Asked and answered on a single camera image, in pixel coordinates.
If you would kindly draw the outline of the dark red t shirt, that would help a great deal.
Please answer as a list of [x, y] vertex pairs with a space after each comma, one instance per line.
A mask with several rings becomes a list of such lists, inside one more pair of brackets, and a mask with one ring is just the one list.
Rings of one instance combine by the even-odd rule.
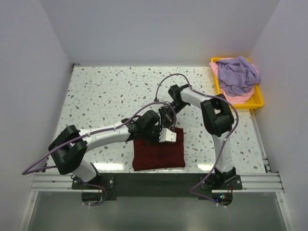
[[147, 143], [146, 139], [133, 141], [135, 171], [185, 167], [183, 129], [175, 128], [175, 143]]

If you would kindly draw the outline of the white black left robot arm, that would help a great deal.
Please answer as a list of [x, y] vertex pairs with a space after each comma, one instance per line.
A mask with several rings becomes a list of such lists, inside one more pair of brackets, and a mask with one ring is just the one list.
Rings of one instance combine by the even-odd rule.
[[71, 125], [49, 145], [48, 151], [61, 175], [72, 173], [82, 180], [89, 189], [100, 183], [94, 164], [85, 161], [86, 152], [117, 142], [128, 142], [144, 138], [158, 142], [160, 116], [154, 110], [143, 115], [125, 118], [111, 126], [96, 129], [77, 129]]

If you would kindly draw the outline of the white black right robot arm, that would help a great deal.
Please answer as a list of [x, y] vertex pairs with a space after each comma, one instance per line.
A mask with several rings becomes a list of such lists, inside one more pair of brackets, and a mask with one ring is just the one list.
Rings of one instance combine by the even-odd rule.
[[216, 160], [211, 174], [202, 180], [212, 189], [226, 189], [231, 180], [236, 177], [236, 168], [232, 162], [230, 136], [234, 131], [234, 117], [228, 102], [222, 94], [217, 96], [203, 96], [189, 85], [173, 85], [168, 94], [172, 98], [172, 109], [159, 109], [161, 125], [171, 128], [179, 113], [185, 106], [195, 106], [202, 112], [203, 124], [207, 132], [212, 135]]

